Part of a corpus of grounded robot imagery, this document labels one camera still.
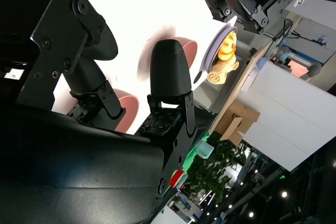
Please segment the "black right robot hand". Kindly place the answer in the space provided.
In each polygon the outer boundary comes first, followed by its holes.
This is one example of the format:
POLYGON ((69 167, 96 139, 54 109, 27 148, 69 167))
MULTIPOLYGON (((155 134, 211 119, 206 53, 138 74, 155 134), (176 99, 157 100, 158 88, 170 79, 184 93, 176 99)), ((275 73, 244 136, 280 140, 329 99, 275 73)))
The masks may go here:
POLYGON ((135 135, 97 65, 118 54, 88 0, 1 0, 1 223, 143 223, 195 139, 182 45, 158 41, 135 135))

